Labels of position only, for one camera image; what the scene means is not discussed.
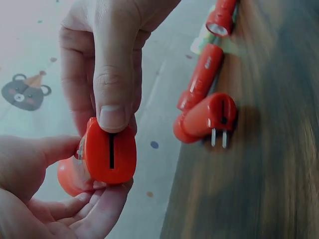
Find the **blue dot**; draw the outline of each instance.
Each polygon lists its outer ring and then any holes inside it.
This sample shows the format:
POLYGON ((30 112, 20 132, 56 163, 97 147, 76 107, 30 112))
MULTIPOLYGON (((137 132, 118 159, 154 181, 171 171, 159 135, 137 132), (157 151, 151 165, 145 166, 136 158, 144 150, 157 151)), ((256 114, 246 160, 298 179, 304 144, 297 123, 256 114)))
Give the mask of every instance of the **blue dot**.
POLYGON ((157 142, 155 142, 155 141, 152 141, 151 142, 151 147, 152 148, 159 148, 159 144, 157 142))

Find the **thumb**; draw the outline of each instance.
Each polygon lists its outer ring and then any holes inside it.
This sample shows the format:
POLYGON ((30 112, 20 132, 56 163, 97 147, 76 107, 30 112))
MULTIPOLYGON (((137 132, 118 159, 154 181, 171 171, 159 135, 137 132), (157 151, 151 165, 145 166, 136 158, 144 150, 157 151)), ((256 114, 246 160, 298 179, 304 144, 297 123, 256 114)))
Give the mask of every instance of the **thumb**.
POLYGON ((93 90, 99 125, 116 133, 129 123, 134 99, 132 51, 139 30, 121 1, 113 2, 107 14, 98 14, 93 26, 95 71, 93 90))
POLYGON ((27 202, 43 183, 47 167, 71 157, 80 141, 74 136, 26 139, 0 137, 0 188, 27 202))

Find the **finger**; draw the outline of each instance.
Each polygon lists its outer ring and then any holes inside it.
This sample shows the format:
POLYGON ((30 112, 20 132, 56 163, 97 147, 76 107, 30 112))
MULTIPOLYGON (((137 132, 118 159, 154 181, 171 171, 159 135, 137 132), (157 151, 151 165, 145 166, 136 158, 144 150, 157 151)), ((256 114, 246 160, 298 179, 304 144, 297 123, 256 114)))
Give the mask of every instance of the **finger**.
POLYGON ((60 30, 61 83, 72 117, 81 136, 95 116, 87 79, 89 56, 94 56, 93 34, 62 27, 60 30))
POLYGON ((88 203, 84 207, 82 207, 75 215, 72 215, 71 217, 68 217, 68 218, 60 219, 59 222, 67 226, 70 226, 71 224, 85 218, 89 214, 89 212, 92 210, 94 205, 99 201, 103 192, 104 192, 104 189, 96 190, 94 194, 91 196, 88 203))
POLYGON ((33 145, 43 154, 46 167, 61 160, 71 157, 81 138, 78 136, 54 136, 34 139, 33 145))
POLYGON ((106 237, 118 221, 127 195, 123 185, 106 188, 88 216, 71 226, 74 233, 80 239, 106 237))
POLYGON ((136 133, 138 132, 138 126, 136 124, 136 119, 135 119, 135 115, 134 114, 131 116, 129 126, 133 130, 134 135, 136 135, 136 133))
POLYGON ((85 205, 90 202, 92 194, 81 193, 64 202, 45 202, 47 209, 57 221, 75 216, 85 205))
POLYGON ((71 157, 79 141, 74 136, 0 137, 0 187, 28 202, 43 183, 47 167, 71 157))
POLYGON ((142 100, 142 49, 133 51, 133 69, 134 69, 134 100, 133 113, 135 113, 142 100))
POLYGON ((134 100, 132 50, 139 17, 128 13, 128 4, 119 0, 108 1, 106 6, 99 1, 92 24, 96 114, 100 127, 108 132, 119 132, 128 125, 134 100))

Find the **fingernail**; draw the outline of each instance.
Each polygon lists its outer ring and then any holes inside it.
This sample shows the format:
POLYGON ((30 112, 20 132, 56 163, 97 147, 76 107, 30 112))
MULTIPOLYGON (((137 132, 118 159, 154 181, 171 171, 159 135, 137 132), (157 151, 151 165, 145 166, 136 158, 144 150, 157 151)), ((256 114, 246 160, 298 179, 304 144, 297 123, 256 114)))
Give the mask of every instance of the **fingernail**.
POLYGON ((123 106, 102 106, 99 125, 105 129, 122 128, 128 123, 129 116, 123 106))

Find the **red plastic object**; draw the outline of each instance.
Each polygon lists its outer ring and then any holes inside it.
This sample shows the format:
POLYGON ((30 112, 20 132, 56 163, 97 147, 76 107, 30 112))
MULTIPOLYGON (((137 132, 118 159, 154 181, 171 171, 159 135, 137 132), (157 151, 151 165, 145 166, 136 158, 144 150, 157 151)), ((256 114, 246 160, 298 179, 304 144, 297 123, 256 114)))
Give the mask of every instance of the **red plastic object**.
POLYGON ((90 118, 75 155, 59 161, 57 176, 64 191, 74 197, 130 181, 136 163, 135 135, 129 126, 110 134, 100 128, 96 118, 90 118))
POLYGON ((236 115, 233 99, 227 94, 215 93, 177 117, 173 131, 181 142, 194 143, 213 131, 212 137, 216 137, 216 131, 232 131, 236 115))
POLYGON ((229 36, 233 27, 233 14, 237 0, 218 0, 215 10, 208 16, 206 28, 212 34, 229 36))
POLYGON ((223 50, 217 45, 207 44, 205 46, 188 84, 188 89, 179 98, 178 109, 181 111, 190 110, 207 96, 223 56, 223 50))

